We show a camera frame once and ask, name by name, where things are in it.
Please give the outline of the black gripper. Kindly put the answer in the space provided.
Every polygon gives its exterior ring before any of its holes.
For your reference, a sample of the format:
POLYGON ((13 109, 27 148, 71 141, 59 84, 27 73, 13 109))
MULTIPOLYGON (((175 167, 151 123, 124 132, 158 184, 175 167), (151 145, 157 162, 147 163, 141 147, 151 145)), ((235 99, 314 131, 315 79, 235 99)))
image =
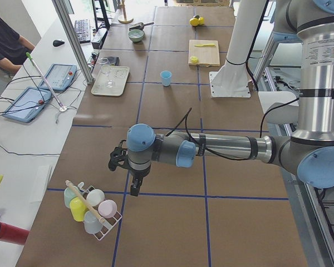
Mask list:
POLYGON ((134 163, 129 160, 127 148, 122 146, 125 141, 126 140, 121 140, 118 146, 115 147, 110 154, 108 168, 110 171, 115 171, 117 167, 129 170, 133 176, 130 186, 130 195, 138 196, 143 183, 143 178, 150 173, 151 163, 148 162, 146 164, 135 166, 134 163))

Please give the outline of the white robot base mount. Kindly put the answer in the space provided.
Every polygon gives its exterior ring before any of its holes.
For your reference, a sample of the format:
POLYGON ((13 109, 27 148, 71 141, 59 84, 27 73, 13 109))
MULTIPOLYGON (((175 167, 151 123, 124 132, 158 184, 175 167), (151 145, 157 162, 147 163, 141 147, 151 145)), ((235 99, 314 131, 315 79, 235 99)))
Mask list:
POLYGON ((240 1, 225 64, 209 73, 212 97, 250 97, 247 61, 267 6, 266 0, 240 1))

